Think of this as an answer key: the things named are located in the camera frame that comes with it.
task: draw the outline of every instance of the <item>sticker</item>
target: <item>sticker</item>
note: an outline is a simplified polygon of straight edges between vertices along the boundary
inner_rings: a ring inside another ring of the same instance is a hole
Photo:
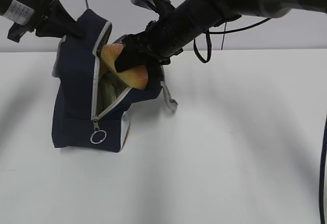
[[[15,23],[24,26],[32,18],[34,9],[20,3],[16,0],[11,2],[10,7],[4,14],[4,17],[14,21]]]

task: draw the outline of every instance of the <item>zipper pull ring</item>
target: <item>zipper pull ring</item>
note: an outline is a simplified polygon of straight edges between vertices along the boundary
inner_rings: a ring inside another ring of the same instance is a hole
[[[100,130],[98,118],[93,119],[94,133],[91,135],[90,141],[92,144],[98,145],[104,142],[107,138],[107,132]]]

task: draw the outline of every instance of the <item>white wall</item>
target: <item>white wall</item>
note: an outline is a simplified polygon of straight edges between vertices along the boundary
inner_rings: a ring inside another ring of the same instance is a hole
[[[137,33],[147,23],[157,19],[155,13],[136,7],[129,0],[88,0],[91,9],[113,23],[110,41],[126,33]],[[184,0],[171,0],[178,6]],[[84,0],[62,0],[68,12],[77,18],[85,10]],[[243,17],[229,23],[228,29],[248,26],[261,18]],[[327,48],[327,16],[321,13],[294,10],[281,19],[275,19],[263,26],[242,33],[230,34],[225,39],[225,49],[306,49]],[[58,39],[42,39],[32,34],[24,36],[20,44],[7,40],[12,23],[0,18],[0,52],[10,51],[55,51]],[[220,49],[222,36],[213,36],[213,46]],[[205,49],[205,39],[198,39],[200,49]]]

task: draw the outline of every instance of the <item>robotic arm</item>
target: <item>robotic arm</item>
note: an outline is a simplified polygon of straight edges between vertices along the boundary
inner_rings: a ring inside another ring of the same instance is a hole
[[[125,48],[115,62],[118,72],[139,64],[169,64],[200,34],[242,15],[279,18],[293,8],[327,13],[327,0],[186,0],[176,9],[169,0],[131,1],[160,18],[144,32],[121,39]]]
[[[279,18],[293,8],[327,13],[327,0],[186,0],[177,8],[169,0],[131,1],[158,13],[159,20],[116,41],[125,46],[115,62],[118,72],[141,64],[169,64],[200,34],[242,15]],[[84,36],[59,0],[0,0],[0,15],[15,22],[8,38],[16,42],[34,30],[39,37]]]

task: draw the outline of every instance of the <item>navy blue bag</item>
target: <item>navy blue bag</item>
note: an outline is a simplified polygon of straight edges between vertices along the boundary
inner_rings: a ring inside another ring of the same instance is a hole
[[[86,30],[85,39],[65,36],[61,40],[53,76],[60,78],[52,138],[56,148],[86,147],[119,152],[130,126],[128,109],[132,103],[156,99],[163,90],[166,105],[176,110],[160,66],[148,67],[145,90],[125,87],[101,112],[99,104],[99,51],[107,44],[112,25],[91,10],[78,19]]]

